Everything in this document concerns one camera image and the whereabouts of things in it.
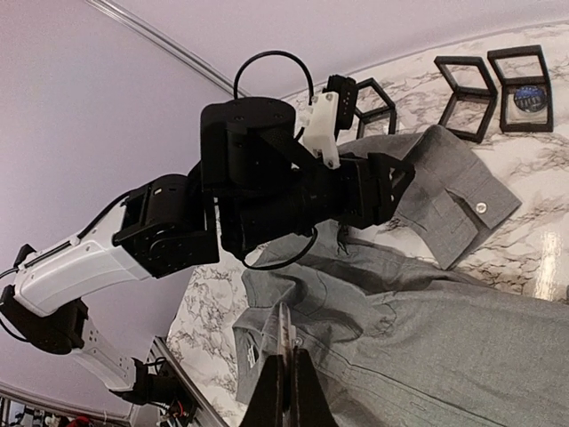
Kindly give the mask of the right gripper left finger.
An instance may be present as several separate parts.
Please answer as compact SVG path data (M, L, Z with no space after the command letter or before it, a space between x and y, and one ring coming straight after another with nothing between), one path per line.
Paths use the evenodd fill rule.
M285 363L282 355L269 356L240 427L283 427Z

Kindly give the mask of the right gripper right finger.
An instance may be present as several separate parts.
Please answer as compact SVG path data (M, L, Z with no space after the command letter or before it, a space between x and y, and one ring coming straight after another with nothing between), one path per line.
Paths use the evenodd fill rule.
M338 427L325 399L311 357L301 348L293 350L290 425Z

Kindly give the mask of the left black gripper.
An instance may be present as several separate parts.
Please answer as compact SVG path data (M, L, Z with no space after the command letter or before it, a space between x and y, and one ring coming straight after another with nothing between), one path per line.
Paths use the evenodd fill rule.
M415 177L412 164L383 153L341 157L342 209L337 220L355 228L381 225L394 212Z

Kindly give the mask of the grey button shirt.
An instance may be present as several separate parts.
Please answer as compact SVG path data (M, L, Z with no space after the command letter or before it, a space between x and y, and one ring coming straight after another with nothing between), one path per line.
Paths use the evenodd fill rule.
M568 423L568 140L474 148L434 125L344 144L411 161L399 227L336 222L299 262L242 276L236 400L248 403L287 304L341 426Z

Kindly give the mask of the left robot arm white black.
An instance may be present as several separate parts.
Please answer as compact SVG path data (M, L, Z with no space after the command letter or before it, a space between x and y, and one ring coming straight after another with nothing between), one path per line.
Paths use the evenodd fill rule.
M294 108L278 99L235 96L205 107L201 157L189 173L124 193L47 250L20 249L14 282L1 295L2 326L39 350L74 357L127 402L176 402L180 383L114 349L84 297L216 263L221 251L244 260L291 233L316 240L318 223L328 219L359 229L389 221L415 171L379 152L339 153L337 137L352 124L357 93L353 79L330 77L310 98L302 128Z

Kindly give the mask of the front aluminium rail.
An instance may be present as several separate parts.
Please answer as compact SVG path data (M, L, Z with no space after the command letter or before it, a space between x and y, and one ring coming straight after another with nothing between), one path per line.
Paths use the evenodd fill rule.
M214 409L213 405L206 399L205 395L197 388L195 383L186 374L181 367L178 360L173 356L168 349L166 340L163 337L157 336L154 338L149 350L147 359L141 362L151 362L159 357L165 357L173 366L174 371L179 376L182 384L196 399L198 410L196 411L195 418L192 423L182 424L179 421L170 419L165 415L165 411L159 407L152 405L136 405L139 407L150 406L157 411L157 424L159 426L210 426L210 427L229 427L229 424L222 418L222 416Z

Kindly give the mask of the left black display frame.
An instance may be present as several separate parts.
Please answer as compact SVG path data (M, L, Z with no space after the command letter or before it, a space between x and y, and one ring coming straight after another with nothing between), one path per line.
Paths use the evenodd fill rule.
M355 115L358 119L357 138L365 136L365 128L382 119L388 119L387 134L395 134L397 131L397 108L395 102L387 95L385 90L373 78L369 77L357 83L358 96L364 96L366 92L375 94L380 104L376 107L360 108L356 106Z

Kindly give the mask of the black display frame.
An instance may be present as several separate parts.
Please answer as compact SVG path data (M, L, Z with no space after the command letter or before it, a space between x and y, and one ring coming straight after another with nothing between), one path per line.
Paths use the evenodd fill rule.
M357 83L358 96L364 96L366 92L375 94L380 104L376 107L360 108L356 106L355 115L358 119L357 138L365 136L365 128L382 119L388 119L387 134L395 134L397 131L397 108L395 102L387 95L385 90L373 78L369 77Z
M552 85L541 46L491 50L487 59L501 85L501 131L551 133Z
M434 63L452 90L450 99L438 124L465 141L481 143L493 118L498 100L498 90L485 65L484 59L479 56L439 55L434 59ZM481 78L482 84L480 86L459 82L459 72L469 71L470 69L476 71ZM450 125L451 117L458 111L461 103L477 104L485 107L477 128L473 131Z

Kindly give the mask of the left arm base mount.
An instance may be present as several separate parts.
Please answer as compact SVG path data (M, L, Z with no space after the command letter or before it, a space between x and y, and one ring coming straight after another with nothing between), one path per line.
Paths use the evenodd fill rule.
M192 423L198 404L182 384L181 379L165 358L151 362L134 360L135 382L123 399L136 405L152 405L165 411L170 419L182 424Z

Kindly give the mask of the middle black display frame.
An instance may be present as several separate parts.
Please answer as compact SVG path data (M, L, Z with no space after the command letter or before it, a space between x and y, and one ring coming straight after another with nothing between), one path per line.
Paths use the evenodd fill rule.
M481 143L493 118L498 100L498 90L485 65L484 59L479 56L439 55L434 59L434 63L452 90L450 99L438 124L465 141ZM480 86L459 82L459 72L469 71L470 69L476 71L481 78L482 84ZM485 107L477 128L473 131L450 125L451 117L458 111L461 103L477 104Z

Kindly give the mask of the right black display frame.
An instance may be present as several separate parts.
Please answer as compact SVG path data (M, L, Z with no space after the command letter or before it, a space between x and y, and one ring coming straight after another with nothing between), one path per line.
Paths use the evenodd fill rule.
M501 131L551 133L552 85L541 46L491 50L487 59L501 85Z

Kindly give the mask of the left aluminium frame post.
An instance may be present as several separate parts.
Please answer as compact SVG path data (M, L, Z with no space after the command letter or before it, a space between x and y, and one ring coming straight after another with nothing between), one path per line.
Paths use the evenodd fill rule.
M115 1L87 0L86 3L143 37L160 50L167 52L174 59L195 71L199 76L221 89L230 97L233 96L233 80L231 78L225 76L214 66L207 63L182 44L174 41L164 32L152 26L138 15L128 11Z

